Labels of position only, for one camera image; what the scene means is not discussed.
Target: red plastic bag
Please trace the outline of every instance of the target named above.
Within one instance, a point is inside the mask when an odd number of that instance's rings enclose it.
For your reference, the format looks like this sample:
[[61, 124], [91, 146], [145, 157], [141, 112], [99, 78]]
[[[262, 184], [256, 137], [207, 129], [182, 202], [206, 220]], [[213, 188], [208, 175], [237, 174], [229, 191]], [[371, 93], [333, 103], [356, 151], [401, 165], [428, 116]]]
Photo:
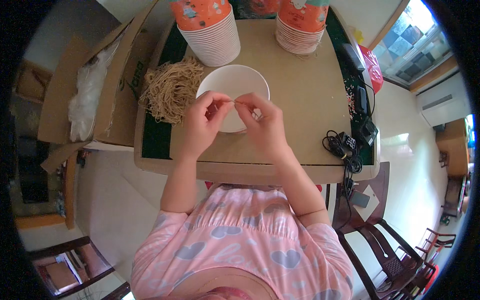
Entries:
[[370, 80], [372, 81], [373, 92], [376, 94], [384, 85], [384, 77], [382, 76], [382, 70], [378, 65], [378, 60], [373, 51], [370, 51], [368, 48], [359, 45], [360, 51], [363, 54], [363, 59], [365, 59], [365, 64], [370, 75]]

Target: stack of paper cups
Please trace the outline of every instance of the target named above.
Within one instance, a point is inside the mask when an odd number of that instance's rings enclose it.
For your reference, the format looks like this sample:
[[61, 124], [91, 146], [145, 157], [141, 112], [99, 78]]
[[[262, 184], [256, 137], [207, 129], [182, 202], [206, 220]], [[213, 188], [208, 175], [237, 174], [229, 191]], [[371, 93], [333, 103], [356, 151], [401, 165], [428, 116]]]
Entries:
[[283, 0], [276, 17], [276, 40], [288, 52], [305, 55], [317, 49], [325, 30], [328, 0]]
[[227, 5], [229, 12], [223, 19], [202, 29], [184, 30], [177, 21], [177, 27], [190, 48], [198, 59], [209, 67], [226, 65], [240, 53], [240, 40], [233, 9], [228, 2]]

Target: woman's left hand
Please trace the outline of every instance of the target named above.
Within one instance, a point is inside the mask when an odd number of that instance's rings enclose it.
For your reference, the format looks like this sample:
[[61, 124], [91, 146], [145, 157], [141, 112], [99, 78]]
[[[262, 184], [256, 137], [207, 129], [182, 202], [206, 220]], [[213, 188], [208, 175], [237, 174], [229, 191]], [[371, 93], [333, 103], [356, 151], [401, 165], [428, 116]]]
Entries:
[[234, 107], [229, 96], [207, 91], [201, 94], [185, 115], [185, 140], [181, 159], [198, 157], [213, 143], [223, 120]]

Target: black cable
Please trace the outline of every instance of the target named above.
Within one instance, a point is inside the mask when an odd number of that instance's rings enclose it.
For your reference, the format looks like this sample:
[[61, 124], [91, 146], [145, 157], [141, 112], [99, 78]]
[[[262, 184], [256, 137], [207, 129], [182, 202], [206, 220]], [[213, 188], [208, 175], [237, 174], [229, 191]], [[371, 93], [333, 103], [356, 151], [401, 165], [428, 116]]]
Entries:
[[359, 156], [359, 148], [356, 146], [351, 150], [351, 154], [349, 154], [345, 150], [347, 146], [343, 144], [342, 138], [333, 130], [327, 131], [326, 136], [322, 139], [322, 146], [334, 156], [341, 158], [345, 166], [343, 170], [342, 192], [344, 193], [347, 201], [348, 218], [342, 226], [336, 228], [339, 230], [348, 224], [352, 218], [352, 210], [350, 207], [350, 197], [353, 191], [352, 177], [353, 174], [361, 172], [363, 167], [363, 159]]
[[363, 79], [360, 77], [359, 75], [359, 79], [361, 82], [363, 82], [364, 85], [368, 86], [370, 89], [372, 89], [372, 92], [373, 92], [373, 107], [372, 107], [372, 113], [370, 114], [371, 117], [373, 117], [373, 111], [375, 110], [375, 90], [373, 89], [373, 87], [369, 86], [368, 84], [366, 84]]

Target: pink shirt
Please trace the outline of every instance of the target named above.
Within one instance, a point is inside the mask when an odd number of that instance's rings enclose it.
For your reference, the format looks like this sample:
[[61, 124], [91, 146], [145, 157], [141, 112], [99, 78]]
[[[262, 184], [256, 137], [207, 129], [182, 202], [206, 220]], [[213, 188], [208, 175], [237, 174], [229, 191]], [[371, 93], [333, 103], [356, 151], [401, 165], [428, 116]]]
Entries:
[[235, 267], [264, 280], [279, 299], [352, 297], [352, 268], [331, 226], [305, 228], [277, 190], [217, 188], [185, 213], [161, 211], [137, 251], [136, 299], [168, 295], [188, 276]]

